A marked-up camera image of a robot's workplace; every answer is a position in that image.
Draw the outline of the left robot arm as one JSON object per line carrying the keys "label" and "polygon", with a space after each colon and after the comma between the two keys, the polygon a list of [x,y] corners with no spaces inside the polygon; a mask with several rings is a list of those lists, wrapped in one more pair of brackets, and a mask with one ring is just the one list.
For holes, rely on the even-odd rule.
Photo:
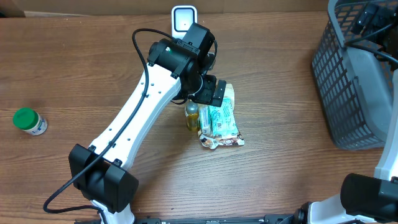
{"label": "left robot arm", "polygon": [[108,128],[88,147],[69,154],[73,185],[100,214],[100,223],[134,223],[130,202],[139,181],[129,173],[137,151],[172,100],[221,106],[226,83],[212,69],[217,43],[209,29],[193,23],[181,39],[168,34],[142,59],[144,71],[132,95]]}

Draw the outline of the green lid white jar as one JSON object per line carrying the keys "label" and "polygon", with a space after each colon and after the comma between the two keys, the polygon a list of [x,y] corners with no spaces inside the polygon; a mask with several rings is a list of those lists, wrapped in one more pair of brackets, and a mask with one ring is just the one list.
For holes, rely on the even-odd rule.
{"label": "green lid white jar", "polygon": [[46,119],[30,108],[17,110],[12,121],[15,127],[33,136],[43,134],[48,127]]}

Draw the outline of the small white teal box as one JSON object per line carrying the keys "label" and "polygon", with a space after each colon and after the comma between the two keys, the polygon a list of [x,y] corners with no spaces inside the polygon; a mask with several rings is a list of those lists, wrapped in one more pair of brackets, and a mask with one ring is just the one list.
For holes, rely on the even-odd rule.
{"label": "small white teal box", "polygon": [[200,106],[200,128],[203,134],[211,136],[211,118],[208,106]]}

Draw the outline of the teal snack package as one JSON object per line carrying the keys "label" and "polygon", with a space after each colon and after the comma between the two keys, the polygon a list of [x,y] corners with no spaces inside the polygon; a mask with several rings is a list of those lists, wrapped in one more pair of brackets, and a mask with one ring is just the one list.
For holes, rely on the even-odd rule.
{"label": "teal snack package", "polygon": [[220,107],[209,106],[212,135],[216,138],[234,138],[238,135],[233,105],[230,98],[224,98]]}

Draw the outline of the brown beige snack pouch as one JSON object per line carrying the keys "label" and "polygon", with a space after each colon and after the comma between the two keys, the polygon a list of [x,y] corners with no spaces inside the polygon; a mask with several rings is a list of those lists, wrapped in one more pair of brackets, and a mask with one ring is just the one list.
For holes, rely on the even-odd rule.
{"label": "brown beige snack pouch", "polygon": [[[224,98],[230,98],[232,101],[233,105],[233,114],[234,114],[234,89],[232,84],[227,84],[226,85],[226,90],[224,93]],[[201,142],[201,144],[204,147],[207,147],[209,149],[216,149],[218,146],[243,146],[245,144],[243,136],[238,132],[238,135],[234,138],[226,138],[226,139],[221,139],[221,138],[216,138],[212,135],[208,136],[202,133],[201,128],[198,131],[198,137]]]}

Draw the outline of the yellow liquid bottle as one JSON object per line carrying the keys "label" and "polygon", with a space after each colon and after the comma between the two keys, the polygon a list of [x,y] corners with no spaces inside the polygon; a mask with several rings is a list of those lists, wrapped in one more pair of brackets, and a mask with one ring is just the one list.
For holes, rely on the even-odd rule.
{"label": "yellow liquid bottle", "polygon": [[200,129],[199,107],[191,100],[185,106],[185,117],[187,122],[187,128],[190,131],[194,131],[197,133]]}

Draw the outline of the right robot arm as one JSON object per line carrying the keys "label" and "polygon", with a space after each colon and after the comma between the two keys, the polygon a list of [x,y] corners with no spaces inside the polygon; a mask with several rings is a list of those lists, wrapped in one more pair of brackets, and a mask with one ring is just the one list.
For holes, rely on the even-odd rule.
{"label": "right robot arm", "polygon": [[348,174],[338,194],[261,223],[397,221],[397,2],[330,1],[328,17],[311,69],[331,139],[383,152],[372,176]]}

